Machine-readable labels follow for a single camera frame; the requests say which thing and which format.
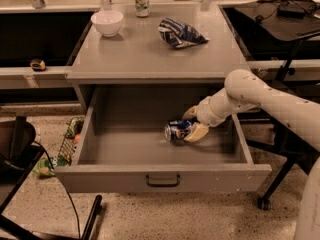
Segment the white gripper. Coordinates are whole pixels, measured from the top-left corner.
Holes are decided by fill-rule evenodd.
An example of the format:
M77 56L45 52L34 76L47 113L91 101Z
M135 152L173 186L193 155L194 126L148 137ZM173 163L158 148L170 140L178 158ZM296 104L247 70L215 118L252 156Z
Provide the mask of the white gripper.
M209 127L216 127L223 122L211 108L209 96L197 106L190 107L182 116L183 120L192 120L194 118L197 118L200 123L195 122L190 127L190 133L184 138L187 142L199 141L209 132Z

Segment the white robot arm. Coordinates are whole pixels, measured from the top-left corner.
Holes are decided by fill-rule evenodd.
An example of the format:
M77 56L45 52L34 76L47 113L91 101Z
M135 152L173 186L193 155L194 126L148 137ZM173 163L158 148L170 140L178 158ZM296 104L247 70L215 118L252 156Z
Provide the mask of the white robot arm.
M185 140L198 141L229 115L253 107L264 110L320 151L320 104L274 89L243 69L229 73L220 91L185 112L185 120L197 120ZM305 184L293 240L320 240L320 158Z

